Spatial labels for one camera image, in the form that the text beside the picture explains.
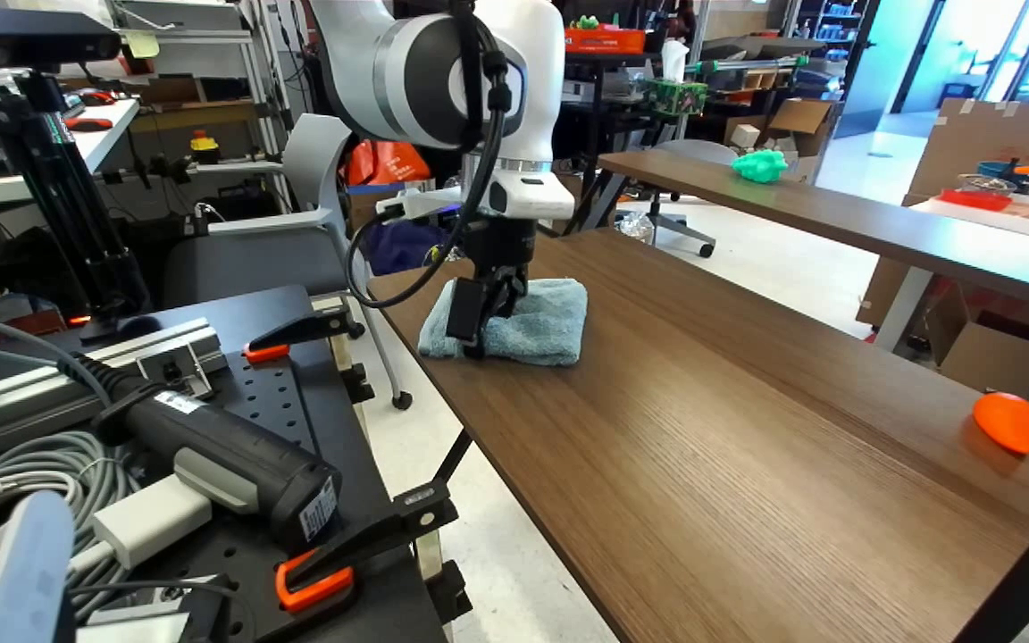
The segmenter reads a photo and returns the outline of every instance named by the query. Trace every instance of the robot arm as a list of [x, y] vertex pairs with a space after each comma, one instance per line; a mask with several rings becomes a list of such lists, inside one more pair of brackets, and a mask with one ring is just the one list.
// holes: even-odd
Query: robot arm
[[[313, 6], [321, 29], [326, 94], [354, 133], [460, 147], [467, 95], [449, 13], [397, 21], [380, 0], [313, 0]], [[572, 194], [550, 173], [565, 66], [563, 13], [550, 0], [480, 0], [477, 17], [504, 51], [513, 85], [502, 158], [480, 210], [572, 219]]]

